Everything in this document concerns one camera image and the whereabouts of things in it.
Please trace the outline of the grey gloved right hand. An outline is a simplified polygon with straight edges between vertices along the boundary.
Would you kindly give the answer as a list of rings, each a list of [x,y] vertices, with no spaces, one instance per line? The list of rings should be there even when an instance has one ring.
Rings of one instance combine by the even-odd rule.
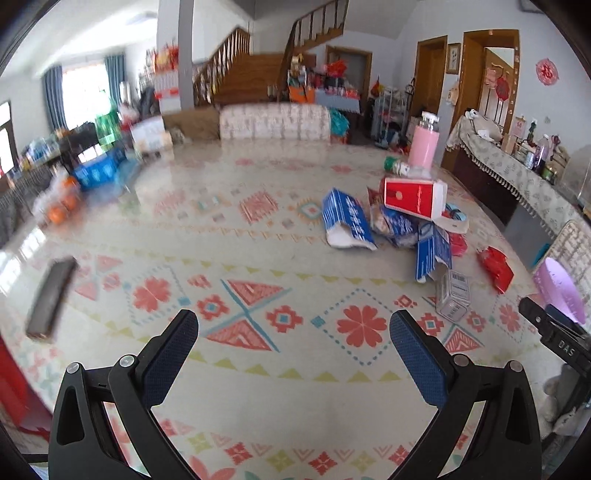
[[[567,408],[580,375],[569,365],[563,364],[559,375],[549,378],[543,385],[546,398],[538,411],[541,438],[551,433],[570,437],[577,425],[577,407]]]

